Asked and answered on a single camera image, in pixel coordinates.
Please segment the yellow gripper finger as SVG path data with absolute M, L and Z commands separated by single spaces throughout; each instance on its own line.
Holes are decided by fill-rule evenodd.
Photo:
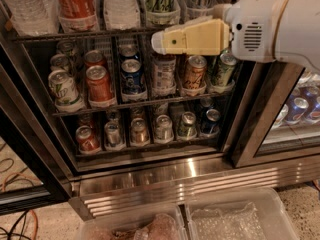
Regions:
M 165 33 L 174 32 L 174 31 L 189 31 L 191 33 L 199 31 L 203 26 L 209 24 L 213 20 L 212 16 L 201 16 L 185 22 L 184 24 L 174 25 L 166 28 Z
M 158 54 L 219 55 L 229 46 L 229 26 L 221 19 L 213 19 L 199 31 L 156 32 L 151 45 Z

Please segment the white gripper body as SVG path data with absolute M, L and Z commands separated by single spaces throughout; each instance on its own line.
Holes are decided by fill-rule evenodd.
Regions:
M 275 60 L 276 32 L 287 2 L 239 0 L 214 6 L 213 16 L 230 28 L 230 49 L 237 59 L 260 63 Z

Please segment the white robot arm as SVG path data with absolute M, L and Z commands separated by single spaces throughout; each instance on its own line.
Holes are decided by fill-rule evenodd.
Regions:
M 320 0 L 239 0 L 218 4 L 211 16 L 152 35 L 159 54 L 218 55 L 293 63 L 320 72 Z

